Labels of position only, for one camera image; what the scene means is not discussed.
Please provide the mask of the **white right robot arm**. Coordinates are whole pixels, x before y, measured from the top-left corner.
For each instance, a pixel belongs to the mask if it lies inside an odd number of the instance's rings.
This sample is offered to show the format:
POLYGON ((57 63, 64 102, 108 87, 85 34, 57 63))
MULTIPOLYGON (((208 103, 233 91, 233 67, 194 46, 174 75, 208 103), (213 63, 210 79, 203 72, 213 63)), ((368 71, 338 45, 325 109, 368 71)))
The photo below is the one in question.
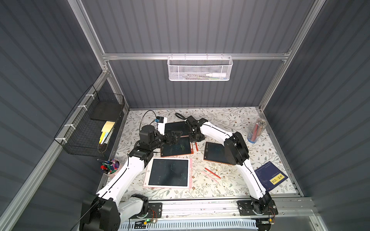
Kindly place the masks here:
POLYGON ((247 184, 253 211, 257 215, 263 215, 268 212, 272 198, 252 168, 249 150, 242 134, 239 132, 228 132, 213 125, 205 118, 196 120, 189 116, 185 119, 185 122, 190 129, 188 135, 191 142, 201 142, 206 136, 209 136, 224 145, 227 161, 238 168, 247 184))

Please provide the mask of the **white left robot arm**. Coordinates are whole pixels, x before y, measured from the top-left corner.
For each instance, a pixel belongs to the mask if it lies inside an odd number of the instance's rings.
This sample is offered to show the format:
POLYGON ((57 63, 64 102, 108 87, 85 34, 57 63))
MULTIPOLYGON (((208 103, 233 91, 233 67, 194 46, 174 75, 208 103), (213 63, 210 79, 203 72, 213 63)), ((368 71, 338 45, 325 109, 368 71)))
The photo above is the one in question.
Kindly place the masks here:
POLYGON ((152 125, 145 125, 139 132, 140 139, 135 143, 122 169, 95 196, 90 196, 82 204, 82 216, 79 220, 81 231, 116 231, 122 220, 147 212, 148 198, 133 196, 122 208, 121 199, 138 174, 145 169, 154 156, 154 150, 164 144, 177 144, 181 131, 160 133, 152 125))

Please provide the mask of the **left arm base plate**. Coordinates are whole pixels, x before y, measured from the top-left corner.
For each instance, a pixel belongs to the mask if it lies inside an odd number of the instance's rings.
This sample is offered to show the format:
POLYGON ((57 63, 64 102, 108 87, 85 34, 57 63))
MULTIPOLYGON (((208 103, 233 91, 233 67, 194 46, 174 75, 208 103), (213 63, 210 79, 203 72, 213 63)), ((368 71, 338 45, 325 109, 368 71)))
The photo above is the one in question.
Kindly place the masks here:
POLYGON ((148 207, 143 212, 133 215, 130 219, 153 219, 161 218, 163 211, 163 203, 149 203, 148 207))

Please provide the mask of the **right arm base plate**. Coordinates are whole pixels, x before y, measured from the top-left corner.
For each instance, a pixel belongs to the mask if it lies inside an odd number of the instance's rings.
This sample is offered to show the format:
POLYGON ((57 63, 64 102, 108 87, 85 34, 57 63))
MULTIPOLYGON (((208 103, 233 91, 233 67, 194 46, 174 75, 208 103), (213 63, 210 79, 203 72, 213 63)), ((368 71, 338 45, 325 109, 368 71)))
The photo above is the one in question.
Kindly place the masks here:
POLYGON ((265 206, 265 208, 259 208, 259 206, 254 203, 252 200, 238 200, 237 201, 238 210, 241 216, 275 216, 278 215, 278 209, 274 202, 274 200, 271 200, 268 203, 268 206, 265 206))

